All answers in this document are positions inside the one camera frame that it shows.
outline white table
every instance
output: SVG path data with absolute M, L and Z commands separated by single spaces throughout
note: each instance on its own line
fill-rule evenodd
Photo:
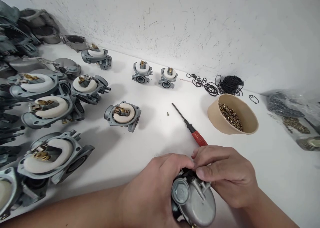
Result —
M 184 72 L 178 72 L 174 89 L 164 89 L 158 85 L 163 66 L 151 62 L 148 62 L 153 67 L 150 83 L 142 85 L 132 81 L 133 63 L 140 61 L 139 58 L 109 51 L 112 68 L 102 71 L 96 64 L 83 62 L 81 53 L 63 44 L 44 45 L 40 51 L 46 59 L 74 60 L 81 65 L 82 74 L 104 77 L 112 90 L 101 95 L 97 106 L 83 103 L 85 120 L 65 125 L 59 121 L 40 130 L 27 128 L 25 135 L 8 143 L 30 144 L 48 133 L 74 129 L 81 133 L 81 144 L 96 148 L 63 183 L 51 185 L 45 199 L 26 208 L 20 207 L 11 218 L 43 204 L 129 182 L 155 156 L 170 152 L 190 156 L 197 143 L 171 105 L 174 102 L 208 144 L 232 146 L 250 160 L 261 189 L 300 227 L 320 227 L 320 153 L 304 151 L 296 144 L 281 123 L 270 116 L 266 97 L 244 90 L 241 99 L 256 114 L 259 129 L 253 135 L 226 135 L 207 117 L 207 108 L 216 97 L 210 96 L 203 87 L 196 88 L 192 83 L 180 80 L 191 80 Z M 255 95 L 260 103 L 250 101 L 249 94 Z M 119 104 L 122 100 L 142 110 L 134 133 L 125 127 L 111 127 L 103 118 L 109 105 Z M 21 114 L 22 111 L 28 111 L 27 103 L 15 107 L 11 113 Z M 216 192 L 214 195 L 217 214 L 213 227 L 241 226 L 237 212 L 232 211 Z

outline carburetor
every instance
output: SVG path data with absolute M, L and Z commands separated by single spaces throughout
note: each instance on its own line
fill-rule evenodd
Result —
M 18 165 L 18 173 L 39 180 L 49 178 L 53 184 L 64 181 L 79 168 L 95 149 L 78 143 L 80 133 L 75 130 L 51 133 L 31 144 Z
M 200 180 L 194 171 L 182 169 L 171 189 L 174 218 L 182 215 L 191 227 L 210 226 L 216 214 L 216 203 L 210 187 L 210 182 Z
M 121 101 L 116 106 L 109 106 L 104 113 L 104 118 L 110 126 L 124 126 L 128 127 L 129 132 L 134 132 L 139 122 L 140 114 L 139 107 L 126 101 Z
M 60 38 L 64 44 L 74 49 L 76 52 L 88 49 L 86 38 L 77 35 L 61 35 Z
M 0 220 L 21 205 L 29 206 L 46 196 L 49 179 L 35 180 L 21 176 L 16 168 L 0 171 Z
M 48 128 L 58 120 L 63 124 L 67 120 L 84 120 L 84 109 L 80 101 L 68 94 L 39 98 L 34 104 L 29 104 L 29 111 L 22 114 L 21 120 L 32 129 Z
M 96 105 L 101 100 L 101 96 L 98 93 L 104 94 L 108 93 L 108 91 L 111 91 L 111 88 L 108 87 L 108 82 L 98 75 L 95 77 L 89 75 L 79 76 L 71 86 L 73 96 L 91 105 Z
M 95 44 L 87 50 L 81 52 L 81 57 L 85 63 L 97 63 L 101 70 L 106 70 L 112 64 L 112 57 L 108 56 L 108 50 L 99 49 Z
M 11 95 L 19 101 L 34 101 L 47 95 L 71 94 L 67 76 L 62 73 L 28 74 L 19 73 L 8 80 L 14 82 L 10 87 Z
M 146 76 L 152 75 L 152 67 L 145 61 L 133 63 L 133 70 L 135 74 L 132 79 L 140 84 L 149 83 L 149 78 Z
M 174 88 L 174 84 L 177 80 L 178 74 L 173 68 L 162 68 L 161 69 L 161 79 L 159 80 L 158 85 L 162 86 L 163 88 Z

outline plastic bag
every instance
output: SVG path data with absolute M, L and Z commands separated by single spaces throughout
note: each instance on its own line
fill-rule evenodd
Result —
M 271 94 L 268 110 L 281 116 L 304 117 L 314 126 L 320 126 L 320 104 L 300 91 L 284 90 Z

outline metal part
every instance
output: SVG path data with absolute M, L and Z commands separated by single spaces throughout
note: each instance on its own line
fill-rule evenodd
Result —
M 76 52 L 87 50 L 88 45 L 86 38 L 77 35 L 60 35 L 60 38 L 64 44 L 74 49 Z
M 23 20 L 29 27 L 38 28 L 43 26 L 54 27 L 59 32 L 59 27 L 51 15 L 44 9 L 36 10 L 27 8 L 20 11 L 20 19 Z
M 23 132 L 18 134 L 14 134 L 14 133 L 24 129 L 25 129 L 24 126 L 18 126 L 13 128 L 12 127 L 0 128 L 0 145 L 3 145 L 11 141 L 15 141 L 17 136 L 21 136 L 24 133 Z
M 149 83 L 150 79 L 147 76 L 152 75 L 152 67 L 145 61 L 140 61 L 140 69 L 142 72 L 136 69 L 137 62 L 133 63 L 133 70 L 135 74 L 132 79 L 140 84 Z
M 127 123 L 118 123 L 113 118 L 113 115 L 115 113 L 121 112 L 119 107 L 122 103 L 129 104 L 130 106 L 132 106 L 132 108 L 134 109 L 134 112 L 135 112 L 135 115 L 132 118 L 132 120 L 130 120 Z M 104 119 L 106 119 L 108 121 L 110 126 L 124 126 L 124 127 L 128 127 L 129 132 L 134 132 L 134 129 L 136 128 L 136 126 L 139 122 L 140 114 L 141 114 L 141 110 L 139 109 L 139 107 L 137 107 L 133 104 L 127 103 L 126 101 L 121 101 L 120 104 L 118 104 L 116 106 L 111 105 L 107 108 L 107 110 L 104 113 Z
M 29 206 L 46 197 L 49 179 L 32 179 L 30 177 L 21 177 L 22 194 L 19 197 L 19 203 L 23 207 Z
M 95 77 L 92 77 L 89 75 L 83 75 L 79 76 L 79 79 L 80 78 L 83 79 L 81 84 L 84 84 L 85 82 L 87 83 L 86 86 L 84 85 L 85 87 L 88 86 L 91 80 L 94 80 L 97 83 L 97 88 L 90 92 L 80 92 L 76 90 L 73 85 L 71 86 L 72 95 L 85 103 L 96 105 L 101 100 L 101 96 L 98 93 L 104 94 L 109 93 L 108 91 L 111 91 L 111 88 L 108 87 L 108 82 L 101 76 L 96 75 Z
M 282 123 L 289 130 L 291 134 L 293 132 L 291 129 L 289 129 L 289 126 L 296 129 L 302 134 L 310 134 L 310 130 L 304 125 L 302 125 L 298 118 L 282 116 Z
M 11 211 L 21 205 L 29 206 L 46 196 L 49 179 L 35 180 L 17 173 L 16 168 L 9 167 L 0 171 L 0 181 L 8 182 L 11 193 L 8 201 L 0 209 L 0 220 L 10 216 Z
M 0 146 L 0 167 L 16 161 L 20 151 L 20 146 Z
M 35 101 L 44 96 L 48 95 L 61 95 L 61 94 L 71 94 L 70 84 L 66 80 L 67 75 L 62 73 L 54 73 L 52 75 L 47 74 L 54 83 L 53 87 L 44 92 L 29 92 L 21 88 L 21 84 L 34 82 L 33 80 L 28 80 L 25 73 L 19 73 L 16 76 L 11 76 L 8 78 L 15 85 L 10 87 L 10 94 L 19 101 Z
M 89 50 L 100 52 L 100 49 L 96 45 L 92 45 L 92 48 Z M 99 64 L 101 70 L 106 70 L 112 65 L 112 57 L 108 55 L 108 50 L 101 49 L 104 51 L 104 54 L 100 57 L 93 57 L 89 54 L 88 50 L 83 50 L 81 52 L 81 57 L 85 63 L 97 63 Z
M 174 88 L 174 84 L 172 82 L 175 82 L 177 80 L 177 76 L 178 74 L 176 73 L 176 75 L 172 78 L 172 79 L 168 79 L 164 76 L 163 72 L 165 71 L 166 68 L 162 68 L 161 69 L 161 79 L 158 82 L 158 85 L 162 86 L 163 88 Z M 173 73 L 173 69 L 168 67 L 168 75 L 172 75 Z
M 10 7 L 0 0 L 0 16 L 6 17 L 12 22 L 17 22 L 19 13 L 20 11 L 17 7 Z
M 48 128 L 51 126 L 51 124 L 55 123 L 58 120 L 68 120 L 68 121 L 81 121 L 84 120 L 84 109 L 80 103 L 80 101 L 73 96 L 70 96 L 68 94 L 64 95 L 57 95 L 56 97 L 61 97 L 63 98 L 67 104 L 68 104 L 68 109 L 67 111 L 59 115 L 55 118 L 49 118 L 49 119 L 44 119 L 41 117 L 36 116 L 35 112 L 37 111 L 37 104 L 30 104 L 31 111 L 29 113 L 24 113 L 21 116 L 22 122 L 32 128 L 32 129 L 41 129 L 41 128 Z
M 48 67 L 38 59 L 41 58 L 28 56 L 23 56 L 22 58 L 18 56 L 5 57 L 5 61 L 18 73 L 30 73 L 34 70 L 48 69 Z
M 18 53 L 17 48 L 5 35 L 4 29 L 0 27 L 0 55 L 9 56 Z
M 51 26 L 43 26 L 32 29 L 35 36 L 47 44 L 58 44 L 60 40 L 59 31 Z
M 72 153 L 69 157 L 69 159 L 60 165 L 59 167 L 56 167 L 55 169 L 45 172 L 45 173 L 31 173 L 28 172 L 24 167 L 24 161 L 32 157 L 34 153 L 37 153 L 38 150 L 40 151 L 48 151 L 48 154 L 51 154 L 54 152 L 57 152 L 57 150 L 60 150 L 55 147 L 46 146 L 47 143 L 50 140 L 53 139 L 63 139 L 72 144 Z M 53 184 L 58 184 L 64 181 L 71 173 L 73 173 L 77 168 L 79 168 L 88 158 L 88 156 L 91 154 L 91 152 L 95 149 L 91 145 L 85 145 L 81 146 L 78 141 L 80 140 L 80 133 L 77 133 L 75 130 L 61 133 L 51 133 L 48 134 L 39 140 L 35 141 L 31 144 L 30 151 L 26 153 L 26 155 L 23 157 L 23 159 L 19 162 L 18 165 L 18 172 L 24 176 L 30 177 L 32 179 L 46 179 L 49 178 L 50 181 Z
M 200 180 L 194 171 L 183 169 L 171 189 L 172 212 L 175 219 L 180 214 L 193 227 L 208 227 L 216 214 L 216 204 L 211 184 Z
M 21 203 L 19 203 L 19 197 L 21 195 L 22 188 L 20 185 L 20 177 L 16 174 L 13 167 L 0 171 L 0 181 L 7 181 L 11 185 L 10 197 L 3 208 L 0 209 L 0 220 L 4 220 L 10 216 L 10 211 L 21 205 Z
M 229 108 L 228 106 L 220 102 L 219 102 L 219 109 L 221 111 L 221 114 L 224 116 L 224 118 L 226 118 L 226 120 L 231 125 L 233 125 L 238 130 L 243 131 L 241 120 L 239 116 L 234 112 L 234 110 L 232 110 L 231 108 Z
M 71 80 L 74 80 L 81 74 L 81 66 L 75 63 L 73 60 L 68 58 L 59 58 L 53 61 L 53 66 L 56 70 L 63 74 Z
M 7 79 L 10 76 L 17 74 L 17 71 L 12 69 L 6 62 L 0 61 L 0 77 Z
M 38 49 L 34 46 L 40 44 L 36 37 L 31 37 L 18 27 L 11 24 L 0 24 L 0 28 L 4 29 L 3 33 L 8 37 L 10 43 L 15 46 L 16 50 L 10 48 L 10 51 L 4 52 L 5 55 L 17 53 L 19 56 L 27 55 L 29 57 L 39 56 Z M 2 42 L 6 42 L 5 47 L 8 48 L 8 42 L 4 38 L 0 38 Z
M 320 151 L 320 136 L 298 139 L 297 144 L 306 151 Z

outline black o-ring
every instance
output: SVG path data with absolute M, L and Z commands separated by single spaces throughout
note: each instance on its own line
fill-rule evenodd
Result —
M 258 98 L 255 97 L 254 95 L 249 95 L 249 99 L 250 99 L 253 103 L 255 103 L 255 104 L 258 104 L 258 103 L 259 103 Z

